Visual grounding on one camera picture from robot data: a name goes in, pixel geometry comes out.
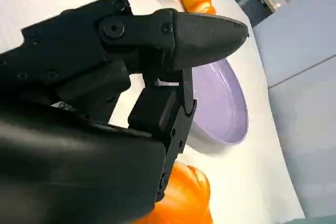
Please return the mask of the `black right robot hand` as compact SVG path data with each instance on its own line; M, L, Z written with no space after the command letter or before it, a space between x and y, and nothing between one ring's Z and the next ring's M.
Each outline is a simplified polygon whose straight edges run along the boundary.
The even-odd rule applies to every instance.
M125 223L164 197L197 102L192 68L248 27L97 0L22 30L1 54L1 223Z

